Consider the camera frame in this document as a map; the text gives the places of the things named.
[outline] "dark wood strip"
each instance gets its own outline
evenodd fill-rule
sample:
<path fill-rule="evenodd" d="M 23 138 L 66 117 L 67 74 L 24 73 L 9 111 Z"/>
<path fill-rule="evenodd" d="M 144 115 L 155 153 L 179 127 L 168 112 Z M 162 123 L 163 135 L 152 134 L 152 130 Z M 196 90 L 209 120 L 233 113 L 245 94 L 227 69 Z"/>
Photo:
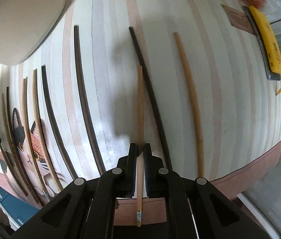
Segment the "dark wood strip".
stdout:
<path fill-rule="evenodd" d="M 42 152 L 45 157 L 45 161 L 47 164 L 47 167 L 49 168 L 49 171 L 51 173 L 52 179 L 55 182 L 55 185 L 59 189 L 59 191 L 63 190 L 63 187 L 61 185 L 61 182 L 55 172 L 54 166 L 52 164 L 51 157 L 49 155 L 49 152 L 47 151 L 47 146 L 45 143 L 45 138 L 43 134 L 43 128 L 41 123 L 41 117 L 40 117 L 40 108 L 39 108 L 39 101 L 38 101 L 38 94 L 37 94 L 37 69 L 33 70 L 33 78 L 32 78 L 33 86 L 32 86 L 32 99 L 33 99 L 33 111 L 34 111 L 34 119 L 37 126 L 37 132 L 39 135 L 40 145 Z"/>
<path fill-rule="evenodd" d="M 140 65 L 143 67 L 144 82 L 145 82 L 145 85 L 146 85 L 146 88 L 148 91 L 149 100 L 152 104 L 152 109 L 153 109 L 153 113 L 154 113 L 154 117 L 155 117 L 155 121 L 156 121 L 156 125 L 157 125 L 158 135 L 159 135 L 160 142 L 162 144 L 162 151 L 163 151 L 163 154 L 165 157 L 166 167 L 168 169 L 172 170 L 172 165 L 171 165 L 166 135 L 165 135 L 165 131 L 164 131 L 164 126 L 162 124 L 162 119 L 161 119 L 161 116 L 159 113 L 157 101 L 156 101 L 154 90 L 153 90 L 153 85 L 150 81 L 150 77 L 149 77 L 148 70 L 147 70 L 147 67 L 145 64 L 145 60 L 144 60 L 143 54 L 141 52 L 141 48 L 138 44 L 133 27 L 129 27 L 129 31 L 131 33 L 131 37 L 132 37 L 134 48 L 135 48 L 135 51 L 136 51 L 136 54 L 138 57 L 138 61 L 139 61 Z"/>
<path fill-rule="evenodd" d="M 13 129 L 12 129 L 12 123 L 11 123 L 11 114 L 10 114 L 10 94 L 9 94 L 9 87 L 7 86 L 6 90 L 6 101 L 7 101 L 7 115 L 8 115 L 8 121 L 5 115 L 5 103 L 4 103 L 4 95 L 2 94 L 2 113 L 3 113 L 3 122 L 4 122 L 4 128 L 6 130 L 6 133 L 8 135 L 8 142 L 9 142 L 9 147 L 11 148 L 11 154 L 13 157 L 14 162 L 16 163 L 17 169 L 20 173 L 20 176 L 27 187 L 28 191 L 30 192 L 32 198 L 37 204 L 41 204 L 40 197 L 38 196 L 35 188 L 33 187 L 28 174 L 26 173 L 26 170 L 23 166 L 21 157 L 19 155 L 19 152 L 17 151 L 16 148 L 16 140 L 14 137 Z"/>
<path fill-rule="evenodd" d="M 4 161 L 7 164 L 8 169 L 10 170 L 12 177 L 14 178 L 14 180 L 16 181 L 17 185 L 20 187 L 21 191 L 23 192 L 23 194 L 27 197 L 28 193 L 26 191 L 26 189 L 22 186 L 22 184 L 20 183 L 17 175 L 14 172 L 13 169 L 13 164 L 11 163 L 11 159 L 9 158 L 9 156 L 7 155 L 7 153 L 4 151 L 2 143 L 0 144 L 0 151 L 3 155 Z"/>
<path fill-rule="evenodd" d="M 71 177 L 73 180 L 77 179 L 78 176 L 75 172 L 75 169 L 73 167 L 73 164 L 71 162 L 70 157 L 68 156 L 68 152 L 65 149 L 56 119 L 55 119 L 55 115 L 53 112 L 53 108 L 52 108 L 52 102 L 51 102 L 51 98 L 50 98 L 50 93 L 49 93 L 49 86 L 47 83 L 47 77 L 46 77 L 46 67 L 42 66 L 42 85 L 43 85 L 43 93 L 44 93 L 44 99 L 45 99 L 45 104 L 46 104 L 46 110 L 47 110 L 47 114 L 49 116 L 50 119 L 50 123 L 51 123 L 51 127 L 52 127 L 52 131 L 55 137 L 55 141 L 56 144 L 58 145 L 58 148 L 60 150 L 60 154 L 63 158 L 63 161 L 68 169 L 68 172 L 70 173 Z"/>
<path fill-rule="evenodd" d="M 75 55 L 75 66 L 76 66 L 76 78 L 77 78 L 77 86 L 79 90 L 81 108 L 83 113 L 83 119 L 85 123 L 85 128 L 87 132 L 87 136 L 89 139 L 89 143 L 91 145 L 92 153 L 95 159 L 95 163 L 97 169 L 102 175 L 106 172 L 105 165 L 103 163 L 102 155 L 100 153 L 100 149 L 98 147 L 93 122 L 91 118 L 91 113 L 89 111 L 86 89 L 84 84 L 84 75 L 82 68 L 82 59 L 81 59 L 81 47 L 80 47 L 80 37 L 79 37 L 79 26 L 74 26 L 74 55 Z"/>

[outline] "yellow case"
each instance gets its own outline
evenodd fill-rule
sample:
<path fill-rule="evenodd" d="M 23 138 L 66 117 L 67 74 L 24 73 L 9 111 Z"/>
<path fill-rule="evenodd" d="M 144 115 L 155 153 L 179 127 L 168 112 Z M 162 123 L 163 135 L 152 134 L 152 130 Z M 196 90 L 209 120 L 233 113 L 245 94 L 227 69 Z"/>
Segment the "yellow case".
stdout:
<path fill-rule="evenodd" d="M 267 17 L 253 6 L 249 6 L 250 12 L 259 28 L 264 42 L 271 71 L 281 74 L 281 53 L 277 39 L 272 31 Z"/>

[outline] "black clamp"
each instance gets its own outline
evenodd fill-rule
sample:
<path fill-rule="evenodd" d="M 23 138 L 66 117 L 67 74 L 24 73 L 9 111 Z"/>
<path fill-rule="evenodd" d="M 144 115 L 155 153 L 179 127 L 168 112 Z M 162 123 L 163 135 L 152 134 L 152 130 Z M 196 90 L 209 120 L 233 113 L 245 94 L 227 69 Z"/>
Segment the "black clamp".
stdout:
<path fill-rule="evenodd" d="M 205 178 L 182 178 L 144 145 L 146 192 L 165 198 L 169 238 L 253 239 L 270 237 Z M 100 178 L 75 179 L 20 227 L 11 239 L 110 239 L 116 198 L 135 192 L 137 146 Z"/>

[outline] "cat poster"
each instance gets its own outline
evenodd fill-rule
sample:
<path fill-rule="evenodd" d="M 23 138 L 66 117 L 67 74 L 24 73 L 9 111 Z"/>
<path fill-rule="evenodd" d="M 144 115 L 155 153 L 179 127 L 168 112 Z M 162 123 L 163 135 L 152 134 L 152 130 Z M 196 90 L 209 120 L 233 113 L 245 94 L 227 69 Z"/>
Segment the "cat poster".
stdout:
<path fill-rule="evenodd" d="M 41 201 L 46 204 L 47 198 L 44 196 L 44 192 L 42 190 L 40 181 L 38 179 L 35 166 L 32 163 L 31 155 L 29 150 L 27 149 L 28 146 L 25 146 L 25 130 L 22 126 L 20 114 L 16 108 L 13 109 L 12 114 L 12 130 L 13 130 L 13 136 L 15 138 L 15 148 L 17 149 L 17 153 L 20 155 L 22 164 L 25 168 L 25 171 L 29 177 L 29 180 L 31 181 L 34 189 L 37 192 L 37 195 L 40 197 Z M 39 167 L 40 175 L 43 178 L 44 184 L 47 189 L 47 193 L 49 194 L 50 198 L 54 198 L 60 191 L 58 190 L 54 180 L 52 179 L 50 170 L 47 166 L 47 163 L 45 161 L 44 154 L 41 149 L 39 136 L 37 133 L 36 123 L 33 122 L 31 129 L 30 129 L 30 143 L 33 147 L 34 152 L 34 158 L 37 162 L 37 165 Z M 15 168 L 15 163 L 13 161 L 12 154 L 7 152 L 7 156 L 11 159 L 12 165 L 14 166 L 15 172 L 18 173 L 17 169 Z M 14 191 L 14 194 L 18 196 L 19 199 L 28 202 L 29 204 L 35 206 L 35 207 L 41 207 L 40 205 L 36 204 L 34 199 L 29 194 L 27 197 L 25 197 L 24 193 L 22 192 L 21 188 L 17 185 L 15 180 L 13 179 L 12 173 L 9 170 L 2 153 L 0 153 L 0 164 L 2 167 L 3 174 L 5 176 L 5 179 L 9 183 L 10 187 Z M 61 185 L 66 187 L 67 183 L 63 177 L 62 174 L 56 172 L 58 179 L 61 182 Z"/>

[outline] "wooden stick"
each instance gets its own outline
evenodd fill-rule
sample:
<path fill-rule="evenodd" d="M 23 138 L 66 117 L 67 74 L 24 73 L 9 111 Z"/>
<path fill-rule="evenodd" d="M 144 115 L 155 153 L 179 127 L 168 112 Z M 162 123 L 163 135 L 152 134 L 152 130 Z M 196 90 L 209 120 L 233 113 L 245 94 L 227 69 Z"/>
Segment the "wooden stick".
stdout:
<path fill-rule="evenodd" d="M 141 226 L 141 210 L 144 194 L 144 85 L 143 68 L 137 67 L 137 227 Z"/>
<path fill-rule="evenodd" d="M 10 172 L 12 174 L 12 177 L 16 181 L 17 185 L 19 186 L 19 188 L 21 189 L 23 194 L 27 197 L 28 193 L 27 193 L 26 189 L 23 187 L 23 185 L 20 183 L 18 177 L 16 176 L 16 174 L 14 172 L 14 169 L 13 169 L 13 166 L 12 166 L 12 163 L 11 163 L 11 160 L 10 160 L 9 156 L 6 154 L 6 152 L 3 149 L 2 142 L 0 144 L 0 151 L 1 151 L 2 155 L 3 155 L 4 161 L 7 164 L 8 169 L 10 170 Z"/>
<path fill-rule="evenodd" d="M 52 127 L 52 131 L 55 137 L 55 141 L 56 144 L 58 145 L 58 148 L 60 150 L 60 154 L 63 158 L 63 161 L 66 165 L 66 168 L 68 169 L 68 172 L 70 173 L 71 177 L 73 180 L 77 179 L 78 176 L 75 172 L 75 169 L 73 167 L 73 164 L 71 162 L 70 157 L 68 156 L 68 152 L 66 151 L 66 148 L 64 146 L 62 137 L 61 137 L 61 133 L 59 131 L 56 119 L 55 119 L 55 115 L 53 112 L 53 108 L 52 108 L 52 102 L 51 102 L 51 98 L 50 98 L 50 93 L 49 93 L 49 86 L 47 83 L 47 76 L 46 76 L 46 67 L 42 66 L 42 85 L 43 85 L 43 92 L 44 92 L 44 99 L 45 99 L 45 105 L 46 105 L 46 111 L 47 114 L 49 116 L 50 119 L 50 123 L 51 123 L 51 127 Z"/>
<path fill-rule="evenodd" d="M 160 139 L 160 142 L 162 144 L 162 151 L 163 151 L 163 154 L 164 154 L 166 167 L 169 170 L 173 170 L 171 160 L 170 160 L 170 154 L 169 154 L 167 139 L 166 139 L 166 135 L 165 135 L 165 131 L 164 131 L 164 126 L 162 124 L 162 119 L 161 119 L 161 116 L 160 116 L 160 113 L 159 113 L 157 101 L 156 101 L 155 94 L 154 94 L 153 85 L 150 81 L 150 77 L 149 77 L 149 74 L 148 74 L 148 71 L 147 71 L 147 67 L 145 65 L 145 60 L 144 60 L 143 54 L 141 52 L 141 48 L 138 44 L 138 41 L 137 41 L 137 38 L 136 38 L 133 27 L 129 27 L 129 32 L 130 32 L 132 40 L 133 40 L 133 44 L 134 44 L 134 48 L 135 48 L 135 51 L 136 51 L 136 54 L 137 54 L 137 57 L 138 57 L 138 61 L 139 61 L 140 65 L 143 67 L 144 83 L 146 85 L 147 92 L 148 92 L 148 95 L 149 95 L 149 100 L 150 100 L 150 103 L 152 105 L 153 114 L 154 114 L 154 118 L 155 118 L 155 121 L 156 121 L 159 139 Z"/>
<path fill-rule="evenodd" d="M 35 172 L 37 175 L 37 178 L 40 182 L 41 189 L 44 193 L 44 196 L 48 201 L 51 200 L 51 197 L 49 193 L 47 192 L 46 185 L 44 183 L 44 180 L 42 178 L 42 175 L 40 173 L 39 166 L 37 165 L 35 156 L 34 156 L 34 151 L 32 147 L 32 142 L 31 142 L 31 135 L 30 135 L 30 128 L 28 127 L 28 94 L 27 94 L 27 86 L 28 86 L 28 78 L 23 79 L 23 86 L 22 86 L 22 119 L 23 119 L 23 127 L 24 127 L 24 133 L 26 140 L 28 141 L 26 144 L 28 145 L 28 150 L 30 152 L 30 157 L 32 164 L 34 165 Z"/>
<path fill-rule="evenodd" d="M 12 141 L 12 146 L 13 146 L 13 150 L 14 152 L 16 152 L 16 158 L 17 161 L 19 162 L 20 165 L 20 169 L 21 169 L 21 173 L 25 178 L 26 181 L 26 186 L 31 194 L 31 196 L 33 197 L 33 199 L 35 200 L 35 202 L 37 204 L 40 204 L 41 206 L 44 206 L 43 201 L 41 200 L 41 198 L 39 197 L 37 191 L 35 190 L 30 178 L 28 177 L 28 174 L 24 168 L 24 165 L 22 163 L 22 159 L 20 157 L 19 152 L 16 149 L 16 138 L 14 137 L 14 133 L 13 133 L 13 129 L 12 129 L 12 122 L 11 122 L 11 108 L 10 108 L 10 92 L 9 92 L 9 86 L 7 86 L 7 91 L 6 91 L 6 98 L 7 98 L 7 115 L 8 115 L 8 126 L 9 126 L 9 130 L 10 130 L 10 138 Z"/>
<path fill-rule="evenodd" d="M 179 34 L 174 33 L 176 45 L 180 55 L 180 60 L 184 68 L 185 78 L 188 87 L 190 105 L 192 107 L 195 133 L 196 133 L 196 143 L 197 143 L 197 161 L 198 161 L 198 176 L 204 177 L 204 139 L 200 120 L 199 112 L 199 102 L 197 97 L 196 88 L 193 81 L 192 72 L 188 63 L 187 56 L 185 54 L 184 46 L 180 40 Z"/>
<path fill-rule="evenodd" d="M 14 162 L 16 164 L 18 172 L 19 172 L 19 174 L 20 174 L 20 176 L 21 176 L 25 186 L 27 187 L 27 189 L 30 192 L 30 194 L 31 194 L 32 198 L 34 199 L 34 201 L 38 204 L 39 203 L 39 200 L 38 200 L 39 196 L 36 194 L 36 191 L 35 191 L 33 185 L 31 184 L 31 182 L 29 182 L 29 178 L 26 179 L 26 177 L 25 177 L 25 176 L 27 176 L 27 175 L 25 175 L 26 171 L 24 170 L 24 166 L 22 164 L 19 152 L 16 151 L 16 148 L 15 148 L 13 142 L 12 142 L 12 135 L 10 133 L 10 130 L 9 130 L 9 127 L 8 127 L 8 122 L 7 122 L 7 117 L 6 117 L 4 94 L 1 94 L 1 103 L 2 103 L 2 115 L 3 115 L 4 129 L 5 129 L 5 132 L 6 132 L 7 137 L 8 137 L 8 144 L 9 144 L 9 148 L 11 150 L 11 154 L 12 154 L 13 160 L 14 160 Z"/>
<path fill-rule="evenodd" d="M 37 127 L 37 132 L 39 135 L 40 145 L 46 160 L 47 167 L 50 170 L 52 179 L 54 180 L 57 188 L 59 191 L 63 190 L 63 187 L 61 185 L 61 182 L 55 172 L 54 166 L 52 164 L 51 157 L 49 155 L 49 152 L 47 151 L 47 146 L 45 143 L 45 138 L 43 134 L 43 128 L 41 124 L 41 117 L 40 117 L 40 108 L 39 108 L 39 101 L 38 101 L 38 94 L 37 94 L 37 69 L 33 70 L 33 86 L 32 86 L 32 96 L 33 96 L 33 111 L 34 111 L 34 119 Z"/>
<path fill-rule="evenodd" d="M 95 163 L 100 175 L 106 172 L 105 165 L 98 147 L 93 122 L 91 118 L 91 113 L 89 111 L 89 106 L 87 102 L 86 89 L 84 84 L 82 59 L 81 59 L 81 48 L 80 48 L 80 37 L 79 37 L 79 26 L 74 25 L 74 55 L 75 55 L 75 67 L 76 67 L 76 78 L 77 87 L 79 90 L 81 108 L 83 113 L 83 119 L 85 123 L 85 129 L 91 145 L 91 150 L 95 159 Z"/>

